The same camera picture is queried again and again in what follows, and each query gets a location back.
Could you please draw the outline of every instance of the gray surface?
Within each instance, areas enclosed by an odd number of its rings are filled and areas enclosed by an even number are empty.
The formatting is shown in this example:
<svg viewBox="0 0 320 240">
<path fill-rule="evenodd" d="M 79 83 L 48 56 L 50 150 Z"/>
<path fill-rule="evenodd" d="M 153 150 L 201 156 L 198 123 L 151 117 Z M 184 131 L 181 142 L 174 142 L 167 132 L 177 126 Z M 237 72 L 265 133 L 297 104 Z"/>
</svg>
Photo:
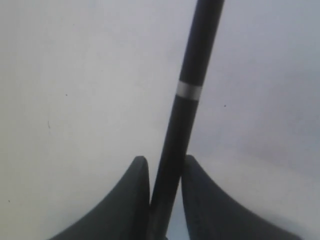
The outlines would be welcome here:
<svg viewBox="0 0 320 240">
<path fill-rule="evenodd" d="M 0 239 L 63 230 L 134 156 L 153 186 L 194 6 L 1 1 Z M 308 239 L 320 238 L 319 7 L 226 1 L 189 148 L 232 197 Z M 188 239 L 180 192 L 168 237 Z"/>
</svg>

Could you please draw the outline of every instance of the black cylindrical rod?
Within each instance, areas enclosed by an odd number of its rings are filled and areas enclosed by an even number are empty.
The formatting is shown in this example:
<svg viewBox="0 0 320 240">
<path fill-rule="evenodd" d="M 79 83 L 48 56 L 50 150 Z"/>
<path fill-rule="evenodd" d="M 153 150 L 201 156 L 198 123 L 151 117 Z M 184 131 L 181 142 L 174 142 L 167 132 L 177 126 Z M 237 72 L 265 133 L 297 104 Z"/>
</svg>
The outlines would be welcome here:
<svg viewBox="0 0 320 240">
<path fill-rule="evenodd" d="M 164 240 L 217 32 L 223 0 L 198 0 L 150 204 L 148 240 Z"/>
</svg>

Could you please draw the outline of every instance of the black curved edge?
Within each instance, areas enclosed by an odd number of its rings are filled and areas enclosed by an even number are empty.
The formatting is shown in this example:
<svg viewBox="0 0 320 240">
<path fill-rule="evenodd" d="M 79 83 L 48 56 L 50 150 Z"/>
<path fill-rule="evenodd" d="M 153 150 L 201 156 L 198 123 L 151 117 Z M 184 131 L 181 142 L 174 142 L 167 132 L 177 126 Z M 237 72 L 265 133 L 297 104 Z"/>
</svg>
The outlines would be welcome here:
<svg viewBox="0 0 320 240">
<path fill-rule="evenodd" d="M 95 208 L 50 240 L 144 240 L 149 200 L 148 162 L 137 156 Z"/>
<path fill-rule="evenodd" d="M 182 198 L 191 240 L 302 240 L 233 200 L 191 155 L 182 173 Z"/>
</svg>

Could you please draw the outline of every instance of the silver band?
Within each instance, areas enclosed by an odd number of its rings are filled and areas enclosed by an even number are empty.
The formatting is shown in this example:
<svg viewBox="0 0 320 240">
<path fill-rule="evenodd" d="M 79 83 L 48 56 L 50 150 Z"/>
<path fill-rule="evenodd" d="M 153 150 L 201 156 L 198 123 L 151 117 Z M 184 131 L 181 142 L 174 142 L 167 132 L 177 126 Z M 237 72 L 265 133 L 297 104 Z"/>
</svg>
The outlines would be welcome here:
<svg viewBox="0 0 320 240">
<path fill-rule="evenodd" d="M 201 86 L 195 86 L 183 81 L 179 81 L 176 89 L 176 95 L 184 99 L 199 101 L 201 90 Z"/>
</svg>

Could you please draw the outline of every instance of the white background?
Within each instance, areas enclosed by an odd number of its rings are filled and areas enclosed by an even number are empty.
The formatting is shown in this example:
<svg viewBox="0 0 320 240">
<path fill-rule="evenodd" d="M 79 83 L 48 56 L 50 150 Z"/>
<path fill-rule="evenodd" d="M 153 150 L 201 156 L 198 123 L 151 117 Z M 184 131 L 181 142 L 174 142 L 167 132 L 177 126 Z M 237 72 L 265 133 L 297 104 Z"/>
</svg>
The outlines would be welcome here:
<svg viewBox="0 0 320 240">
<path fill-rule="evenodd" d="M 0 239 L 44 240 L 136 155 L 153 187 L 196 2 L 0 1 Z M 241 204 L 320 239 L 317 0 L 227 0 L 189 153 Z M 188 239 L 181 193 L 170 240 Z"/>
</svg>

